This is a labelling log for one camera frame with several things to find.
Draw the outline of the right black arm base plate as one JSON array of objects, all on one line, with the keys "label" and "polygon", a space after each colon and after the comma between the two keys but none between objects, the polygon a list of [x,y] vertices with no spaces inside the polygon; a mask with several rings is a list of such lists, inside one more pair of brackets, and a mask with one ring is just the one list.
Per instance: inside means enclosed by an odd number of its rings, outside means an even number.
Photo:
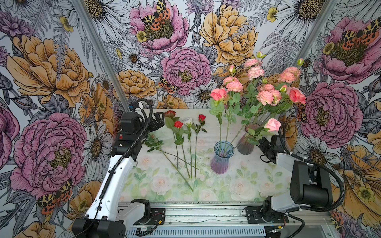
[{"label": "right black arm base plate", "polygon": [[288,217],[273,210],[265,211],[262,206],[248,206],[243,210],[243,216],[247,218],[249,224],[286,224]]}]

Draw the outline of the dark pink glass vase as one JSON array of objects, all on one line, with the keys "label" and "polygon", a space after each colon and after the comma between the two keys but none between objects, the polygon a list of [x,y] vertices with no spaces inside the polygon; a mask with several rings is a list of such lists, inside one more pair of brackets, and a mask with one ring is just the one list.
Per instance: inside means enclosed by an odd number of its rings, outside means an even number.
[{"label": "dark pink glass vase", "polygon": [[236,147],[241,154],[249,155],[253,152],[254,147],[256,145],[259,145],[259,141],[262,139],[262,136],[260,135],[252,136],[249,133],[249,129],[255,131],[259,128],[261,128],[261,126],[257,123],[250,123],[245,126],[246,134],[241,137]]}]

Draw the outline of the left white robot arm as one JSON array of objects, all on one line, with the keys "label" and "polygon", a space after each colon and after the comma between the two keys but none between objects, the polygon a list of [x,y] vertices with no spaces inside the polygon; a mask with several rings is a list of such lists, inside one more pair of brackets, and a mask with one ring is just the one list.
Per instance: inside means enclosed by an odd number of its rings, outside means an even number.
[{"label": "left white robot arm", "polygon": [[138,99],[130,109],[122,115],[99,192],[84,217],[73,222],[76,238],[124,238],[127,229],[137,222],[148,222],[152,216],[149,200],[134,199],[122,210],[118,206],[144,140],[164,126],[164,115],[155,113],[147,99]]}]

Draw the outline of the blue purple glass vase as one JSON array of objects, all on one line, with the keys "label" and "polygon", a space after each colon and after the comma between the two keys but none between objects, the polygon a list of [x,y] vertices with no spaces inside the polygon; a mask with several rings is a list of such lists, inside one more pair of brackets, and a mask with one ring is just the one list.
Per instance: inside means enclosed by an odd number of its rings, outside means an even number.
[{"label": "blue purple glass vase", "polygon": [[235,148],[228,141],[219,141],[214,146],[214,157],[210,162],[211,169],[216,174],[224,174],[229,168],[229,159],[234,155]]}]

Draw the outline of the pink carnation stem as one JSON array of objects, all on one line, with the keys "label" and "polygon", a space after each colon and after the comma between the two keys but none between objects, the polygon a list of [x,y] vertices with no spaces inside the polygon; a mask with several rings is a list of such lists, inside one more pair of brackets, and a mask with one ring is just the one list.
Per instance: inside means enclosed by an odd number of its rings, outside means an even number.
[{"label": "pink carnation stem", "polygon": [[228,141],[230,125],[235,122],[235,114],[237,103],[240,101],[240,93],[243,91],[243,84],[235,76],[236,67],[231,65],[229,67],[229,76],[224,79],[223,85],[225,86],[226,97],[224,100],[225,103],[225,114],[224,117],[227,120],[226,136],[225,140]]},{"label": "pink carnation stem", "polygon": [[261,51],[257,51],[255,56],[252,56],[250,59],[246,60],[244,63],[244,69],[247,72],[247,77],[249,80],[258,79],[264,77],[265,70],[262,68],[263,59],[267,55]]}]

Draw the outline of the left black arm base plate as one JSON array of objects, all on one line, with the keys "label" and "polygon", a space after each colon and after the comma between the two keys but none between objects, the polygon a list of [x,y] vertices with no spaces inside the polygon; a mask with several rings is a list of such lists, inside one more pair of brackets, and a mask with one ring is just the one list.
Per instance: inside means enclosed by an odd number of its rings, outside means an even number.
[{"label": "left black arm base plate", "polygon": [[165,224],[166,209],[165,208],[151,208],[150,217],[147,221],[142,222],[138,221],[139,225],[154,226],[156,224],[163,225]]}]

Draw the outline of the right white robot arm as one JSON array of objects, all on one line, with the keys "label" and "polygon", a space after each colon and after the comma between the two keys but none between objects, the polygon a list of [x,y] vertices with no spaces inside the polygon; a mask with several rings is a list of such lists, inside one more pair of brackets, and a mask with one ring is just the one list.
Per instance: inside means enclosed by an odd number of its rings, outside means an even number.
[{"label": "right white robot arm", "polygon": [[274,135],[271,141],[259,140],[258,148],[269,162],[291,172],[289,192],[279,197],[268,196],[259,209],[261,218],[268,223],[282,220],[288,213],[310,210],[326,212],[333,210],[331,178],[340,181],[325,165],[284,152],[282,140]]}]

